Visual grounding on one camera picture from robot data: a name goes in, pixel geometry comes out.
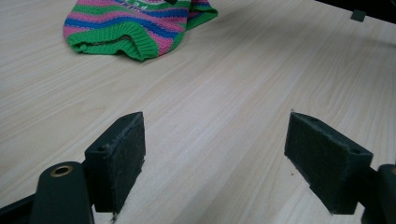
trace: light wood surface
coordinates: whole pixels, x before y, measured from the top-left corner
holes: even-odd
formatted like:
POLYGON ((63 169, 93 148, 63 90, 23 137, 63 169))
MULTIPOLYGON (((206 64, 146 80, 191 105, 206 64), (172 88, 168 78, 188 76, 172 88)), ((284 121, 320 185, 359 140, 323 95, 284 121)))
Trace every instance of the light wood surface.
MULTIPOLYGON (((219 16, 144 63, 76 54, 73 0, 0 1, 0 207, 118 117, 147 156, 117 223, 360 223, 332 216, 283 155, 290 111, 396 158, 396 25, 313 0, 212 0, 219 16)), ((96 223, 111 215, 94 214, 96 223)))

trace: knitted sock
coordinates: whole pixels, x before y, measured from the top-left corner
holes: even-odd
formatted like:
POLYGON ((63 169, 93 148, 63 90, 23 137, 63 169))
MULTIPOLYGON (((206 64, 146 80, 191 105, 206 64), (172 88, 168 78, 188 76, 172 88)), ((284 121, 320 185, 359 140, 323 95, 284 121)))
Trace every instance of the knitted sock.
POLYGON ((78 0, 64 22, 72 49, 89 54, 124 51, 143 61, 173 50, 184 32, 217 17, 207 0, 78 0))

